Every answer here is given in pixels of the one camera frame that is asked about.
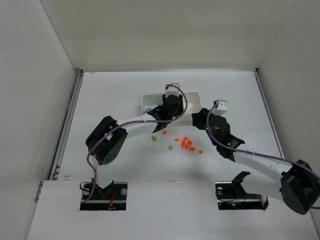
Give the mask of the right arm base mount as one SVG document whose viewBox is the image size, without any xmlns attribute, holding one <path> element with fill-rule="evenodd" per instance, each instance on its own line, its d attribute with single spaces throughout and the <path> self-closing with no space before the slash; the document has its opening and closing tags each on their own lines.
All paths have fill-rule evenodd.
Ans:
<svg viewBox="0 0 320 240">
<path fill-rule="evenodd" d="M 269 200 L 266 196 L 254 193 L 247 193 L 241 183 L 245 177 L 250 175 L 248 171 L 240 172 L 231 181 L 216 181 L 215 196 L 217 206 L 222 210 L 263 210 L 269 206 Z"/>
</svg>

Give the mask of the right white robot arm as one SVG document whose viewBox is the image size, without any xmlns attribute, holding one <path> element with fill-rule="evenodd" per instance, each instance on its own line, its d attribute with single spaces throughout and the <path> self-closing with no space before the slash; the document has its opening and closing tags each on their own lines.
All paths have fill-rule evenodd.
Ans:
<svg viewBox="0 0 320 240">
<path fill-rule="evenodd" d="M 203 108 L 192 113 L 192 125 L 207 133 L 223 158 L 250 167 L 274 181 L 273 184 L 254 183 L 247 178 L 250 172 L 243 171 L 231 181 L 235 193 L 239 196 L 267 195 L 283 201 L 301 215 L 315 208 L 314 204 L 320 197 L 320 177 L 307 162 L 240 149 L 245 141 L 231 134 L 230 125 L 223 116 L 212 112 L 212 109 Z"/>
</svg>

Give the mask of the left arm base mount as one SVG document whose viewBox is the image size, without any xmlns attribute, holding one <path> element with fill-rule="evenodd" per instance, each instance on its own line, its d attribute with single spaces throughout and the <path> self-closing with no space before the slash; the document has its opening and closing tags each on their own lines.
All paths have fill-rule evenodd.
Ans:
<svg viewBox="0 0 320 240">
<path fill-rule="evenodd" d="M 91 182 L 82 182 L 79 188 L 82 191 L 81 211 L 125 211 L 127 208 L 127 182 L 113 181 L 106 188 L 96 185 L 93 190 L 92 179 Z"/>
</svg>

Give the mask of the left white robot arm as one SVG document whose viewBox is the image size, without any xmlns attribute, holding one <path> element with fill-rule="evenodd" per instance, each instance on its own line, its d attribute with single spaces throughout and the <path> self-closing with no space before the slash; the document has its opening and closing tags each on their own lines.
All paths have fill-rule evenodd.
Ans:
<svg viewBox="0 0 320 240">
<path fill-rule="evenodd" d="M 126 139 L 165 129 L 168 124 L 181 118 L 187 108 L 188 100 L 184 94 L 169 95 L 163 99 L 162 105 L 141 116 L 124 120 L 104 117 L 85 141 L 88 147 L 87 160 L 91 156 L 96 160 L 96 164 L 88 162 L 94 172 L 95 186 L 105 189 L 112 183 L 112 176 L 104 166 L 116 159 Z"/>
</svg>

